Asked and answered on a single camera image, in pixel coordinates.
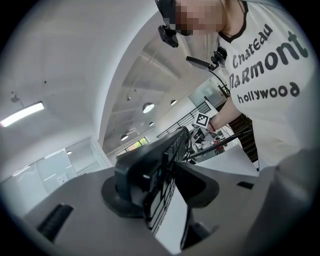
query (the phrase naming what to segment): white ceiling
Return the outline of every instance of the white ceiling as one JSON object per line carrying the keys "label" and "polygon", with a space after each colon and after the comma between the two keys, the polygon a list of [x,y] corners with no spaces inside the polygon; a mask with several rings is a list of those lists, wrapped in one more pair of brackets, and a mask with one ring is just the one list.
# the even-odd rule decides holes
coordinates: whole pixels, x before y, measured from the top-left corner
{"label": "white ceiling", "polygon": [[[134,61],[107,124],[103,142],[106,154],[148,131],[150,122],[155,122],[156,126],[157,121],[171,108],[171,100],[181,100],[210,76],[206,71],[191,66],[186,56],[209,62],[206,59],[206,45],[215,49],[217,38],[213,35],[179,35],[178,40],[179,47],[172,48],[161,40],[155,30]],[[146,102],[155,104],[155,107],[143,114],[142,106]],[[133,129],[135,132],[131,132],[127,140],[120,140],[122,134]]]}

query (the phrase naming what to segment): person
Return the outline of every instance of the person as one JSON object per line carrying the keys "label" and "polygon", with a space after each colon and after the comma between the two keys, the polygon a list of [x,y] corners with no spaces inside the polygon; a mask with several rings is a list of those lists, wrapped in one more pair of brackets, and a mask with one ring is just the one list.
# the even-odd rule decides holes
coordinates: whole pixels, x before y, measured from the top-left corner
{"label": "person", "polygon": [[249,117],[260,170],[319,146],[317,55],[277,1],[159,0],[158,7],[182,35],[218,32],[218,44],[227,52],[231,97],[210,121],[209,131],[241,113]]}

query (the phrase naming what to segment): white t-shirt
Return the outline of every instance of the white t-shirt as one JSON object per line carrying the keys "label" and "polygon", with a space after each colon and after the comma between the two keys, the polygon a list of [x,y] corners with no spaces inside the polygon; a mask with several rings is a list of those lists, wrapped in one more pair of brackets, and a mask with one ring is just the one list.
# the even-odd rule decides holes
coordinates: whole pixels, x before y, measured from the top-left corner
{"label": "white t-shirt", "polygon": [[243,4],[242,29],[231,38],[219,34],[219,44],[227,51],[232,101],[252,120],[263,169],[319,145],[320,68],[308,38],[288,13],[260,3]]}

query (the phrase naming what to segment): black slot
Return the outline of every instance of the black slot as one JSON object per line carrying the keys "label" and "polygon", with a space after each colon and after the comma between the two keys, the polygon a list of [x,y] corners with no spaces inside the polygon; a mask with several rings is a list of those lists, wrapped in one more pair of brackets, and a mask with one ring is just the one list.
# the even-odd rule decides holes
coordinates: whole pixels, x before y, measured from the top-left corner
{"label": "black slot", "polygon": [[57,205],[37,227],[37,230],[53,242],[72,211],[73,207],[70,205]]}
{"label": "black slot", "polygon": [[246,182],[246,181],[241,181],[237,184],[237,186],[243,187],[245,189],[251,190],[254,187],[254,184]]}

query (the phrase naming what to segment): black cable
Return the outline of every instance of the black cable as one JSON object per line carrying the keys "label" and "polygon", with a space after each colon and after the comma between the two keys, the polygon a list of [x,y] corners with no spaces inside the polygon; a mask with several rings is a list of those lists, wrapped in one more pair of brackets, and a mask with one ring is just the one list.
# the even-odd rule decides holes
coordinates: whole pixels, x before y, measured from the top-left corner
{"label": "black cable", "polygon": [[228,134],[229,136],[232,136],[232,135],[230,135],[229,134],[229,132],[227,132],[225,129],[223,129],[222,127],[221,127],[221,129],[226,133],[226,134]]}
{"label": "black cable", "polygon": [[184,146],[185,153],[184,153],[183,159],[182,159],[182,161],[186,161],[189,158],[189,156],[191,154],[191,149],[192,149],[191,134],[190,134],[188,128],[185,126],[178,127],[176,129],[176,131],[179,129],[185,129],[185,131],[186,131],[186,144]]}
{"label": "black cable", "polygon": [[211,74],[213,74],[216,78],[219,79],[219,81],[222,83],[223,86],[225,86],[225,83],[221,80],[219,76],[217,76],[215,73],[213,73],[211,70],[208,70]]}

